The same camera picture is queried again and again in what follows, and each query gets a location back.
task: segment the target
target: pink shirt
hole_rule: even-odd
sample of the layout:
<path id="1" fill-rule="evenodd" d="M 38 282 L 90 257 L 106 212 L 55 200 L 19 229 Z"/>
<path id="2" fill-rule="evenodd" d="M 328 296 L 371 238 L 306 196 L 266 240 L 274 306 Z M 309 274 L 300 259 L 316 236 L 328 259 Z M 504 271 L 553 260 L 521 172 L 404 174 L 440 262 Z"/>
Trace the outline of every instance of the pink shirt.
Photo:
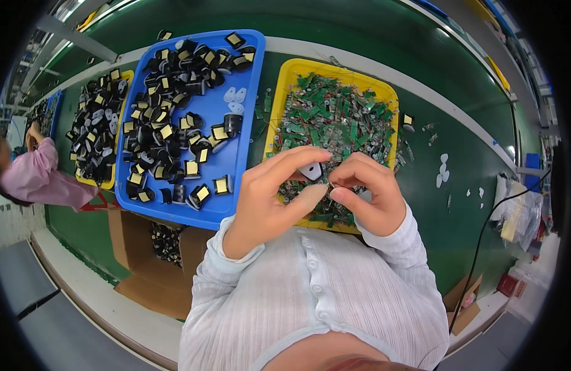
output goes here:
<path id="1" fill-rule="evenodd" d="M 11 169 L 1 174 L 1 187 L 22 201 L 71 206 L 79 211 L 99 190 L 57 171 L 58 164 L 53 140 L 44 138 L 37 150 L 18 156 Z"/>

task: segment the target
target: white ribbed shirt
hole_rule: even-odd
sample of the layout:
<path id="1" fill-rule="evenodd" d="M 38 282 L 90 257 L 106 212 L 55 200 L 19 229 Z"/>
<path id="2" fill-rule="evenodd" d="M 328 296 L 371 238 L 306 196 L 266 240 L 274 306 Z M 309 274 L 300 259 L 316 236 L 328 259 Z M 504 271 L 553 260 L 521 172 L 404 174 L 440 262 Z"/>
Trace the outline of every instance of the white ribbed shirt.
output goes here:
<path id="1" fill-rule="evenodd" d="M 444 357 L 446 312 L 408 205 L 405 220 L 387 237 L 356 220 L 372 248 L 292 227 L 238 260 L 222 248 L 233 220 L 222 220 L 193 276 L 180 371 L 261 370 L 295 342 L 331 330 L 412 367 L 432 369 Z"/>

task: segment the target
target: finger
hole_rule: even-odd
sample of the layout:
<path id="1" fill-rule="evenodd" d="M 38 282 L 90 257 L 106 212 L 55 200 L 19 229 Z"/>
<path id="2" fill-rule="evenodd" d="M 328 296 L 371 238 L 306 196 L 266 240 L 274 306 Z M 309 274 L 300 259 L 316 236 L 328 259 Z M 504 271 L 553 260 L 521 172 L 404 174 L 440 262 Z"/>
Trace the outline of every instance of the finger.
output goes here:
<path id="1" fill-rule="evenodd" d="M 272 156 L 272 157 L 268 158 L 267 160 L 261 162 L 259 165 L 255 166 L 254 167 L 255 172 L 261 172 L 261 171 L 266 172 L 268 169 L 270 169 L 272 166 L 274 166 L 276 162 L 279 162 L 285 156 L 292 154 L 292 153 L 297 153 L 297 152 L 301 152 L 304 150 L 308 150 L 309 148 L 316 148 L 316 147 L 313 147 L 311 145 L 301 145 L 299 147 L 294 147 L 290 150 L 280 152 L 280 153 L 276 154 L 275 156 Z"/>
<path id="2" fill-rule="evenodd" d="M 346 183 L 357 179 L 363 182 L 372 191 L 382 189 L 388 182 L 389 175 L 375 171 L 374 167 L 360 160 L 351 160 L 342 164 L 329 174 L 329 181 L 333 183 Z"/>
<path id="3" fill-rule="evenodd" d="M 347 188 L 338 187 L 331 191 L 329 196 L 336 203 L 347 207 L 347 209 L 354 213 L 358 219 L 364 220 L 381 220 L 382 213 L 373 205 L 365 202 L 362 198 Z"/>
<path id="4" fill-rule="evenodd" d="M 285 207 L 284 222 L 287 222 L 288 226 L 292 226 L 314 210 L 316 204 L 325 197 L 327 189 L 326 184 L 312 184 L 302 189 L 300 194 Z"/>
<path id="5" fill-rule="evenodd" d="M 267 170 L 263 175 L 264 179 L 269 181 L 271 185 L 279 186 L 290 175 L 304 165 L 312 162 L 324 162 L 331 158 L 329 151 L 316 147 L 307 147 L 304 150 L 287 154 Z"/>
<path id="6" fill-rule="evenodd" d="M 306 182 L 308 180 L 307 177 L 305 177 L 304 175 L 295 172 L 294 174 L 290 175 L 290 177 L 287 179 L 288 181 L 300 181 L 300 182 Z"/>
<path id="7" fill-rule="evenodd" d="M 371 167 L 373 167 L 374 169 L 380 171 L 380 172 L 390 172 L 391 169 L 388 167 L 385 167 L 381 164 L 379 164 L 378 162 L 376 162 L 374 159 L 372 159 L 371 157 L 365 155 L 362 152 L 354 152 L 352 153 L 345 161 L 343 161 L 341 164 L 346 163 L 347 161 L 352 161 L 352 160 L 357 160 L 357 161 L 362 161 L 368 165 L 370 165 Z"/>
<path id="8" fill-rule="evenodd" d="M 338 182 L 331 182 L 336 187 L 351 188 L 354 186 L 365 187 L 364 182 L 358 181 L 356 178 L 349 178 L 344 180 L 339 180 Z"/>

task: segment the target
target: wrist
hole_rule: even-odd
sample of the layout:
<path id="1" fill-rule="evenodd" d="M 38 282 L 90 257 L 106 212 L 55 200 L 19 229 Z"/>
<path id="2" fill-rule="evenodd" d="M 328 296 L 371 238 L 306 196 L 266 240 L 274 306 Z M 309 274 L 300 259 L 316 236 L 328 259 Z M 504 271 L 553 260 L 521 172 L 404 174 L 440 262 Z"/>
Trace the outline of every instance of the wrist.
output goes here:
<path id="1" fill-rule="evenodd" d="M 237 226 L 236 220 L 234 220 L 234 223 L 224 234 L 222 247 L 227 258 L 242 259 L 256 247 L 256 244 L 250 241 L 246 234 L 242 233 L 242 229 Z"/>

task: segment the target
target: plastic bag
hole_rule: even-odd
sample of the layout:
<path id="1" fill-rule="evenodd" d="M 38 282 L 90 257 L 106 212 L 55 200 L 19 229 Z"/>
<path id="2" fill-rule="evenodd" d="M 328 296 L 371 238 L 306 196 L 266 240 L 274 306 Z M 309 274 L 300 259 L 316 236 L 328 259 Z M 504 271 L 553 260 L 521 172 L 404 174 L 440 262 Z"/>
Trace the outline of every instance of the plastic bag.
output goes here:
<path id="1" fill-rule="evenodd" d="M 519 182 L 505 177 L 498 176 L 497 181 L 494 204 L 527 189 Z M 496 229 L 500 231 L 500 237 L 503 238 L 506 247 L 509 243 L 519 243 L 521 248 L 527 251 L 537 235 L 542 220 L 542 204 L 542 194 L 530 191 L 505 201 L 496 209 L 490 219 L 497 220 Z"/>

